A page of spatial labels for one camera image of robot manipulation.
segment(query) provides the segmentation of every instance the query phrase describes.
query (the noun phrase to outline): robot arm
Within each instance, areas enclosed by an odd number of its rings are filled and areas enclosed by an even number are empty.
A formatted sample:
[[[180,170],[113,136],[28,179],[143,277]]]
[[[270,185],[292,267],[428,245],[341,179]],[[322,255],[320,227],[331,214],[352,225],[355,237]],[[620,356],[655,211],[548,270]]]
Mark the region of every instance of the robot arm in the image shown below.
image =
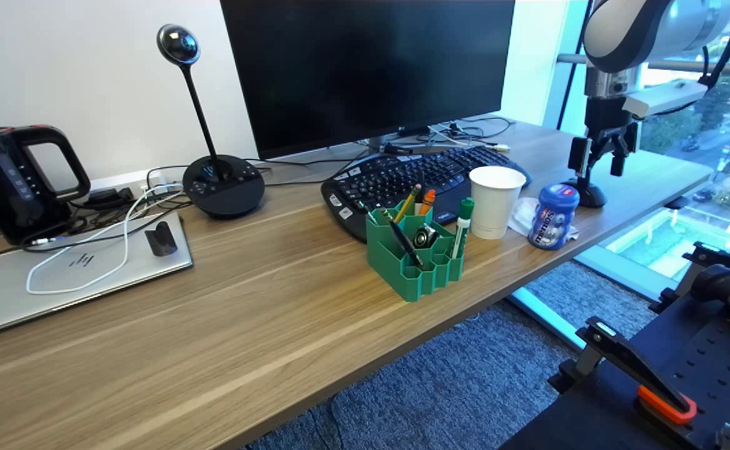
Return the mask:
[[[603,0],[585,26],[585,54],[603,74],[700,50],[730,22],[730,0]]]
[[[592,0],[583,46],[587,69],[587,137],[576,140],[568,167],[578,174],[576,185],[583,205],[600,209],[603,194],[590,185],[592,165],[612,154],[612,175],[623,175],[626,155],[637,147],[637,122],[681,110],[715,87],[730,61],[730,40],[700,81],[637,87],[640,69],[653,57],[700,50],[730,22],[730,0]]]

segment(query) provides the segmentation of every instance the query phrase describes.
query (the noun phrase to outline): green pen holder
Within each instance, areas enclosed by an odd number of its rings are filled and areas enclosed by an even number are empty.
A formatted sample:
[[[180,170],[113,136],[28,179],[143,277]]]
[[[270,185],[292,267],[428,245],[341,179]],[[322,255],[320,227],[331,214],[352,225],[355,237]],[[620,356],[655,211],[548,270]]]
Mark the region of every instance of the green pen holder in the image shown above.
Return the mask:
[[[458,257],[451,257],[456,235],[446,227],[431,222],[428,215],[405,215],[398,227],[416,244],[422,225],[433,225],[437,237],[428,247],[418,247],[418,257],[426,267],[418,267],[413,257],[400,245],[386,211],[373,211],[367,215],[367,264],[393,291],[408,301],[418,304],[422,295],[442,291],[448,284],[460,280],[466,267],[466,237],[460,244]]]

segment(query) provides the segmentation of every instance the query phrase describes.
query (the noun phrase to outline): glass panel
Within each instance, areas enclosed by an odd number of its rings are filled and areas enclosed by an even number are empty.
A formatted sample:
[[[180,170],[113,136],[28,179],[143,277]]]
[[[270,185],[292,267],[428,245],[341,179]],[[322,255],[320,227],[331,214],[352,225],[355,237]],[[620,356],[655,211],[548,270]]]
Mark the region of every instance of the glass panel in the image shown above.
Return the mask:
[[[725,44],[727,35],[708,46],[711,66]],[[645,71],[642,85],[660,85],[675,77],[698,81],[698,74]],[[576,82],[565,130],[570,125],[570,134],[580,134],[573,130],[578,116],[583,116],[583,85]],[[688,270],[683,255],[693,250],[693,244],[730,250],[730,75],[723,75],[700,104],[681,114],[647,119],[640,147],[708,165],[713,175],[685,195],[688,202],[678,214],[660,211],[587,250],[580,261],[655,301],[662,287],[672,287]]]

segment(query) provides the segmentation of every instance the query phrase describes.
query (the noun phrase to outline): black keyboard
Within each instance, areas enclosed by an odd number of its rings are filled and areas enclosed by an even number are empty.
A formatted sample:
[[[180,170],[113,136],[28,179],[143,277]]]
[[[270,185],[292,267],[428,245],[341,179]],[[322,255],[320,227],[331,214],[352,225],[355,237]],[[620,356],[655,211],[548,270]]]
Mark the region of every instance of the black keyboard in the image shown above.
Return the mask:
[[[366,244],[367,214],[398,205],[416,185],[437,190],[437,222],[458,220],[460,201],[471,199],[468,174],[481,165],[516,167],[525,175],[525,185],[531,184],[531,175],[507,155],[477,146],[433,155],[370,155],[328,179],[320,194],[336,220]]]

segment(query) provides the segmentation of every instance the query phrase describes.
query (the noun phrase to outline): white cup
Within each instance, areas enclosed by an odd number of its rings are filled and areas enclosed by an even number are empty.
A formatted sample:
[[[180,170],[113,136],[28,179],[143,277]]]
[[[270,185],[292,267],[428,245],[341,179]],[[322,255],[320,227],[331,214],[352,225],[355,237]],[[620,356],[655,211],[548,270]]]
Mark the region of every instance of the white cup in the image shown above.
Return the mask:
[[[481,240],[506,237],[523,184],[525,184],[523,174],[503,165],[486,165],[471,170],[473,195],[471,231],[476,237]]]

